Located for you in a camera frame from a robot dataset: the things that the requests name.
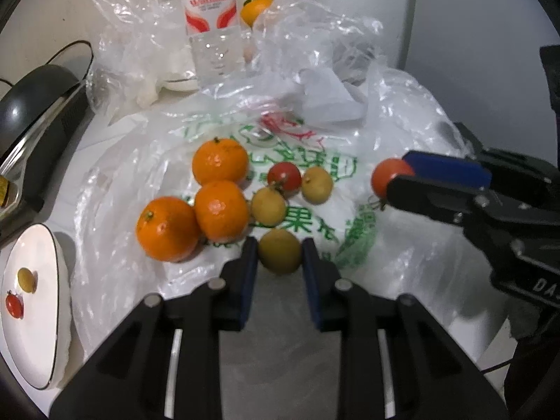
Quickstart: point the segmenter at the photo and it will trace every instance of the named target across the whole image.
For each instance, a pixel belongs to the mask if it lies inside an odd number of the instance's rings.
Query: table surface
[[[125,117],[119,122],[110,125],[103,115],[96,115],[91,120],[85,131],[78,131],[76,142],[69,144],[61,162],[55,171],[52,198],[46,201],[45,213],[41,212],[39,219],[55,233],[61,243],[69,273],[75,265],[74,245],[74,212],[79,187],[84,174],[103,155],[103,153],[128,133],[137,124],[134,117]],[[6,261],[13,244],[0,251],[0,274],[4,272]],[[473,309],[468,317],[457,317],[449,327],[449,332],[454,339],[463,347],[472,360],[477,361],[494,339],[505,319],[504,303],[502,294],[488,290],[490,294],[478,296],[479,304]],[[50,406],[60,392],[55,387],[50,390],[39,391],[31,387],[20,375],[13,363],[4,339],[0,334],[0,352],[6,360],[12,373],[18,382],[36,403],[36,405],[48,415]],[[76,330],[72,327],[72,344],[70,348],[70,360],[66,368],[66,376],[63,383],[72,377],[75,371],[83,364],[83,349],[77,339]]]

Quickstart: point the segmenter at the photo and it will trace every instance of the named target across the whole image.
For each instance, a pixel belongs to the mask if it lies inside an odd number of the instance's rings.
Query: water
[[[243,65],[236,0],[183,0],[192,57],[202,86]]]

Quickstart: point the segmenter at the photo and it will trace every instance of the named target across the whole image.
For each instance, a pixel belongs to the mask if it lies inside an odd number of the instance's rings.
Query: wahaha label
[[[190,35],[237,25],[235,0],[183,0]]]

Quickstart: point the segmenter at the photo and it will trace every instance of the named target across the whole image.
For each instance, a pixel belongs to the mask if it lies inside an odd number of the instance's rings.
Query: red cherry tomato
[[[380,162],[371,176],[371,188],[380,199],[387,198],[387,185],[397,175],[414,175],[411,166],[399,158]]]
[[[269,185],[275,183],[285,193],[293,193],[301,186],[300,170],[290,162],[279,162],[268,171],[267,181]]]
[[[13,293],[8,292],[6,297],[6,309],[14,319],[21,319],[23,317],[23,305]]]

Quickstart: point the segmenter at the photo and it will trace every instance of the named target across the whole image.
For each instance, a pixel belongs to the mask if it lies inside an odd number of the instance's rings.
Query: orange
[[[249,169],[249,157],[241,144],[218,137],[203,143],[192,163],[192,173],[201,186],[217,180],[241,183]]]
[[[210,241],[228,243],[240,238],[249,224],[249,206],[243,192],[226,180],[204,185],[194,198],[194,212]]]
[[[146,254],[163,262],[186,259],[201,236],[193,208],[177,197],[158,197],[140,214],[136,238]]]
[[[252,28],[259,14],[268,9],[272,2],[273,0],[247,0],[243,3],[243,8],[240,12],[241,18]]]

